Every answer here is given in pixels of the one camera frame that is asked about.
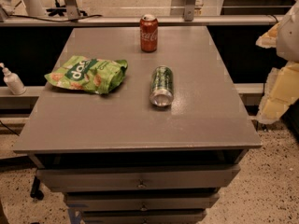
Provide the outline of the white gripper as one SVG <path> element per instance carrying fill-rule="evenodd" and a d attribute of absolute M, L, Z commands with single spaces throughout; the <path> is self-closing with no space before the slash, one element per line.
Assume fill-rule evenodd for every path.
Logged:
<path fill-rule="evenodd" d="M 277 55 L 287 61 L 280 69 L 273 68 L 266 80 L 264 96 L 256 119 L 261 124 L 278 121 L 299 99 L 299 2 L 279 22 L 256 40 L 256 45 L 277 47 Z"/>

